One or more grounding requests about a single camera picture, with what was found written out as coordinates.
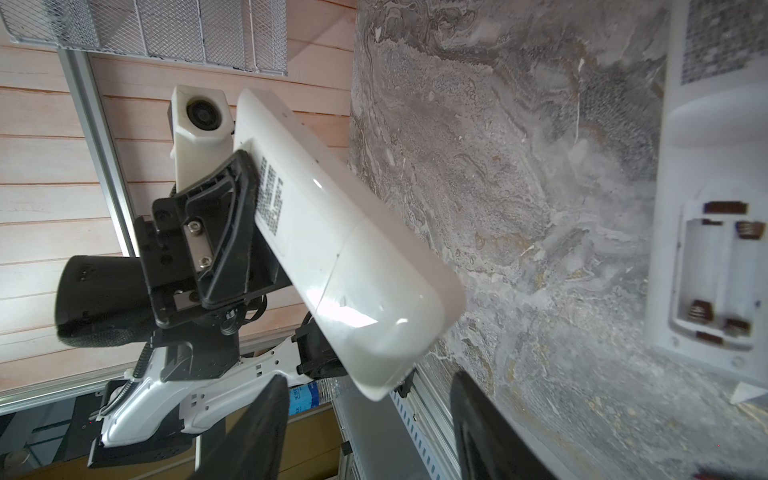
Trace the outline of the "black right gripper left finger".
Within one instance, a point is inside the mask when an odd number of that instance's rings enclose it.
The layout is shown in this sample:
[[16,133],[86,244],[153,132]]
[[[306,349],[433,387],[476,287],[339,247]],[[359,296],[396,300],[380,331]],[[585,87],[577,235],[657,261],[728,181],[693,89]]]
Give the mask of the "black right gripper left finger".
[[276,479],[289,413],[285,377],[273,377],[191,479]]

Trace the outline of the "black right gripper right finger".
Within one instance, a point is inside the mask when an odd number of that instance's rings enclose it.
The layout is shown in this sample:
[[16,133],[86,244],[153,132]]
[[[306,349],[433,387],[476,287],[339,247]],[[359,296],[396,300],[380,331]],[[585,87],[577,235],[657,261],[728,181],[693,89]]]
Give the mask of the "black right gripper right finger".
[[555,477],[465,371],[452,378],[450,410],[463,479]]

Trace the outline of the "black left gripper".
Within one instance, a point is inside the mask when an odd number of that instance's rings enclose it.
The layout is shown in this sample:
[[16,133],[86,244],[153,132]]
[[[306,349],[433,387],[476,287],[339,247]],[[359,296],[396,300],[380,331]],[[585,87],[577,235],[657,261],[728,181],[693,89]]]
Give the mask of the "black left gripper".
[[170,356],[164,381],[223,376],[238,362],[247,312],[264,311],[267,295],[291,284],[255,226],[257,190],[254,162],[237,150],[134,223],[157,324],[150,344]]

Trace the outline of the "short white remote control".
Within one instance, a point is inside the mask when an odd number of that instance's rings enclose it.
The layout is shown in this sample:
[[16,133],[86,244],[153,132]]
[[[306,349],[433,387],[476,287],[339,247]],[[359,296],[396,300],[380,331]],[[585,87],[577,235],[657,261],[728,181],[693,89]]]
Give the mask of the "short white remote control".
[[358,390],[379,401],[466,307],[458,275],[275,94],[246,89],[234,145],[255,224]]

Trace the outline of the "long white remote control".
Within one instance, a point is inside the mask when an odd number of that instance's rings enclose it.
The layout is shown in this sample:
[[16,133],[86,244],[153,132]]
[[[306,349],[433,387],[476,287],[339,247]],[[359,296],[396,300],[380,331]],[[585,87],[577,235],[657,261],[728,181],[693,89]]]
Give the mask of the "long white remote control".
[[648,343],[767,385],[767,5],[672,5]]

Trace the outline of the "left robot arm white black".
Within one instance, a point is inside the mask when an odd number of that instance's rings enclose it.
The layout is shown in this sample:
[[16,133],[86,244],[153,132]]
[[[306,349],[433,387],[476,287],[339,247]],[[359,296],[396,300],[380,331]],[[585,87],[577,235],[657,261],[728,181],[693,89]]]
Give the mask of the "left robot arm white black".
[[78,255],[61,275],[58,339],[75,348],[138,343],[131,372],[107,383],[88,464],[149,463],[187,450],[241,408],[267,442],[283,437],[289,389],[345,369],[312,316],[268,352],[240,350],[240,329],[290,281],[255,225],[264,179],[234,152],[207,178],[137,218],[135,257]]

